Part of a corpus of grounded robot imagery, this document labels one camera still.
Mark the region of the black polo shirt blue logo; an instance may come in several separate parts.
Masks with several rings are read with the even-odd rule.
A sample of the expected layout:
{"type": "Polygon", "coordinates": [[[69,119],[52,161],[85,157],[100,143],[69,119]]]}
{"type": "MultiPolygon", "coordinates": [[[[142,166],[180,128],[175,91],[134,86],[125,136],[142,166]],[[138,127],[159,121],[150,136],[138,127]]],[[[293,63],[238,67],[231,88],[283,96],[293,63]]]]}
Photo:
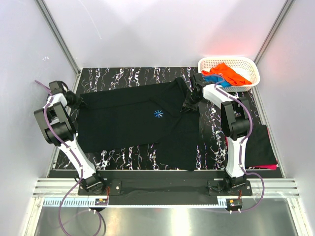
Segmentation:
{"type": "Polygon", "coordinates": [[[196,168],[199,111],[182,111],[189,93],[183,78],[131,88],[85,93],[78,143],[85,153],[154,145],[160,163],[196,168]]]}

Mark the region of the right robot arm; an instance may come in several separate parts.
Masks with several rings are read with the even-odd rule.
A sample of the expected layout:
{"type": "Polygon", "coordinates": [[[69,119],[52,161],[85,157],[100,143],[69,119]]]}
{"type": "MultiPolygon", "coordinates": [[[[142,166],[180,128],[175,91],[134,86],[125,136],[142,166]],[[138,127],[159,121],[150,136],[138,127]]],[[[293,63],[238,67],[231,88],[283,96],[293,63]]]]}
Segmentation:
{"type": "Polygon", "coordinates": [[[228,145],[228,160],[224,179],[209,189],[216,193],[224,191],[229,195],[238,195],[247,181],[245,152],[253,129],[252,117],[248,100],[245,97],[237,98],[221,89],[219,84],[224,78],[220,75],[216,77],[220,79],[218,82],[206,81],[201,73],[192,75],[192,91],[186,95],[181,111],[196,111],[202,99],[220,108],[221,129],[228,145]]]}

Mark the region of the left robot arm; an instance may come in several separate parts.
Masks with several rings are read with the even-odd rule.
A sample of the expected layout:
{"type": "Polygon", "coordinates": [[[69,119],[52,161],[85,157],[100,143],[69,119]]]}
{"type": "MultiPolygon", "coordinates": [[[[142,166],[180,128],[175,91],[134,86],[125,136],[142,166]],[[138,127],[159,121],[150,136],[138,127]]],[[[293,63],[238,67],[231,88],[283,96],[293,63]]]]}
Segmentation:
{"type": "Polygon", "coordinates": [[[83,107],[83,99],[71,91],[63,81],[50,82],[49,86],[37,80],[35,83],[48,92],[45,106],[34,111],[44,139],[68,157],[78,173],[75,181],[82,189],[96,195],[102,194],[106,191],[106,182],[79,146],[78,131],[66,111],[67,107],[72,110],[83,107]]]}

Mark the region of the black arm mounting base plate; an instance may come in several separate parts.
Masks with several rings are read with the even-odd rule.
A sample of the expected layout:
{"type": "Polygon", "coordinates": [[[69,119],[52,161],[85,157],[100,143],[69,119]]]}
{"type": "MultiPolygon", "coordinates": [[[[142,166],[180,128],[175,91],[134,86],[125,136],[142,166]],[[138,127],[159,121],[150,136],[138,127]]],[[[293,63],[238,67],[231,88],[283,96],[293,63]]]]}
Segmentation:
{"type": "Polygon", "coordinates": [[[224,171],[102,171],[112,207],[209,207],[218,197],[251,196],[250,183],[227,187],[224,171]]]}

